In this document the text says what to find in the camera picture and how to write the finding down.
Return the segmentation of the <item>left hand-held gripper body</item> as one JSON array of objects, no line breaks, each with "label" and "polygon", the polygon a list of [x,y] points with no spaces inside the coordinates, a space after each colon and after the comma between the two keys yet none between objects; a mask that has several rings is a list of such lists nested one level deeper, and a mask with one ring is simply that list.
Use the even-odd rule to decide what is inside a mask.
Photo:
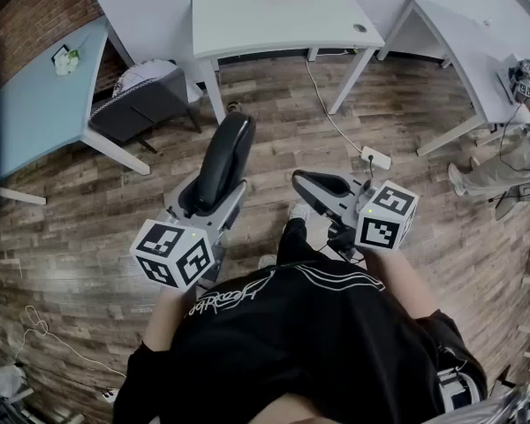
[{"label": "left hand-held gripper body", "polygon": [[227,201],[212,213],[174,204],[145,221],[130,254],[149,280],[179,291],[202,278],[215,281],[225,256],[224,234],[239,211],[238,203]]}]

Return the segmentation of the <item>white potted flowers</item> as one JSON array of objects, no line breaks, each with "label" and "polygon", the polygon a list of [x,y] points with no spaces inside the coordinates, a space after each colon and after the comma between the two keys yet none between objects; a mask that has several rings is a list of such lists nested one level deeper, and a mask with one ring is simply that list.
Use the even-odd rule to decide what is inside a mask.
[{"label": "white potted flowers", "polygon": [[76,71],[80,62],[80,53],[77,49],[59,54],[55,61],[56,74],[65,76]]}]

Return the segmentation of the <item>person's black trousers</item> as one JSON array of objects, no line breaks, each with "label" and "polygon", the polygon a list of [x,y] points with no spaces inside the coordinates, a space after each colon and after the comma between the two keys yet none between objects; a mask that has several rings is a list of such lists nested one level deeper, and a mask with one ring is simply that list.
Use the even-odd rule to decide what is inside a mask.
[{"label": "person's black trousers", "polygon": [[330,258],[314,250],[307,243],[307,227],[304,218],[291,218],[284,227],[276,254],[277,265],[319,265]]}]

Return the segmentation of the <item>person's right forearm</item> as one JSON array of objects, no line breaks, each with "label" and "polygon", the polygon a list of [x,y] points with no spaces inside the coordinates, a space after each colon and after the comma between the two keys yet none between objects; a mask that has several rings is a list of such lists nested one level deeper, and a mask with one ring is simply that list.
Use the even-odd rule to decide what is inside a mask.
[{"label": "person's right forearm", "polygon": [[365,249],[363,255],[367,268],[377,275],[411,318],[426,318],[438,310],[428,284],[401,251]]}]

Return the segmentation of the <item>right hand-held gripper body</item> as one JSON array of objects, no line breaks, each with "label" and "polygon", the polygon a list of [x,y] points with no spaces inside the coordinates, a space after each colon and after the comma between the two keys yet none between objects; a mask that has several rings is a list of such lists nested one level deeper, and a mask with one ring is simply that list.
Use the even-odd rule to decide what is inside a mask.
[{"label": "right hand-held gripper body", "polygon": [[355,186],[329,213],[328,246],[348,262],[364,249],[398,250],[410,230],[419,196],[389,180]]}]

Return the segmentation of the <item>white side desk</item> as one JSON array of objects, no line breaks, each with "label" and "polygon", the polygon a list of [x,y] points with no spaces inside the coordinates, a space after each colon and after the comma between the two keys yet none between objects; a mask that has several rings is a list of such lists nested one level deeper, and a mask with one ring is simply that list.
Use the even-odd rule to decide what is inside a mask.
[{"label": "white side desk", "polygon": [[383,60],[407,18],[416,14],[445,52],[468,93],[475,115],[417,149],[417,155],[430,152],[483,125],[499,125],[510,132],[530,125],[525,105],[511,98],[508,69],[524,58],[496,38],[488,28],[428,0],[406,0],[406,7],[377,54]]}]

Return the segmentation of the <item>white power strip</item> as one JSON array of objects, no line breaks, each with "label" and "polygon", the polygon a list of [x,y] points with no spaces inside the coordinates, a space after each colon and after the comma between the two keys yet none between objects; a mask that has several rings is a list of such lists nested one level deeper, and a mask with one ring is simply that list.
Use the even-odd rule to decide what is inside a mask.
[{"label": "white power strip", "polygon": [[391,158],[389,156],[367,146],[361,149],[361,159],[383,170],[389,170],[391,166]]}]

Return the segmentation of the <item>person's black printed shirt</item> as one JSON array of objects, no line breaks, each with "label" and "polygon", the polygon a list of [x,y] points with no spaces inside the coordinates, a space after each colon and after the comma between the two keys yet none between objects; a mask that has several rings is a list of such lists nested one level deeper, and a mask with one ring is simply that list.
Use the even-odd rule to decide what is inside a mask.
[{"label": "person's black printed shirt", "polygon": [[487,396],[448,315],[413,319],[363,268],[300,263],[219,284],[185,314],[168,350],[142,345],[113,423],[248,424],[293,394],[340,424],[421,424],[445,411],[447,370]]}]

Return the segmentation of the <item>white curved table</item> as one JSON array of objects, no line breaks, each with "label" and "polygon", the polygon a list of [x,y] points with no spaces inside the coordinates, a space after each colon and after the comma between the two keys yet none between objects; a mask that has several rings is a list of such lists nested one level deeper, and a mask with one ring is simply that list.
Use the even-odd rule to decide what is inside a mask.
[{"label": "white curved table", "polygon": [[[334,114],[369,59],[384,45],[356,0],[191,0],[193,56],[216,121],[225,117],[214,61],[290,49],[357,49],[329,105]],[[366,33],[359,33],[361,24]]]}]

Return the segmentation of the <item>grey worn harness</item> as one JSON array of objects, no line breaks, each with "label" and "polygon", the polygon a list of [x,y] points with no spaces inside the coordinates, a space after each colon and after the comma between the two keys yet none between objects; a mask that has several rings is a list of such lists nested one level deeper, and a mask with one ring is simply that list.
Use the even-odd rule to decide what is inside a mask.
[{"label": "grey worn harness", "polygon": [[425,424],[530,424],[530,382],[442,414]]}]

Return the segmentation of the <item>person's left forearm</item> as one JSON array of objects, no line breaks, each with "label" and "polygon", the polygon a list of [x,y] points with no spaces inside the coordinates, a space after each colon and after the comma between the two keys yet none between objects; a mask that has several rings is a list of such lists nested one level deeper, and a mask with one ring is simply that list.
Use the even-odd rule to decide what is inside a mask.
[{"label": "person's left forearm", "polygon": [[180,291],[163,286],[155,300],[142,338],[143,344],[154,352],[168,351],[178,326],[193,306],[196,290]]}]

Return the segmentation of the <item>dark grey chair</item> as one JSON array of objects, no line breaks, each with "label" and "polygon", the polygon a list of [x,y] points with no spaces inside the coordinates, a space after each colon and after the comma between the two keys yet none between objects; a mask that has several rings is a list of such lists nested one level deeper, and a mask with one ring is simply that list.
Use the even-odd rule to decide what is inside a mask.
[{"label": "dark grey chair", "polygon": [[123,145],[137,141],[152,153],[143,134],[157,125],[177,117],[188,117],[197,133],[201,124],[193,115],[192,106],[203,95],[202,90],[177,66],[174,72],[158,79],[143,81],[111,98],[92,111],[88,121],[91,129],[109,140]]}]

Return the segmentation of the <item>white flat board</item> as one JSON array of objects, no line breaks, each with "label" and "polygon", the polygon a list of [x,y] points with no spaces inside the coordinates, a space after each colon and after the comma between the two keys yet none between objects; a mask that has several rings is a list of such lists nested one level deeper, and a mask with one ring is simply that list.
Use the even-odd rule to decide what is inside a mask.
[{"label": "white flat board", "polygon": [[499,78],[503,89],[512,104],[515,104],[517,101],[514,97],[514,92],[512,91],[511,77],[513,75],[513,70],[517,68],[518,65],[519,59],[514,54],[510,54],[496,66],[496,76]]}]

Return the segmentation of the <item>black telephone handset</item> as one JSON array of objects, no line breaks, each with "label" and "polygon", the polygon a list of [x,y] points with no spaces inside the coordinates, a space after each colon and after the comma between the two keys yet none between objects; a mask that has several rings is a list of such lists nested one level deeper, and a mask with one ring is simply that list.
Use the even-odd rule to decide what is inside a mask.
[{"label": "black telephone handset", "polygon": [[195,187],[195,207],[212,210],[242,179],[255,135],[255,122],[233,111],[218,126],[205,154]]}]

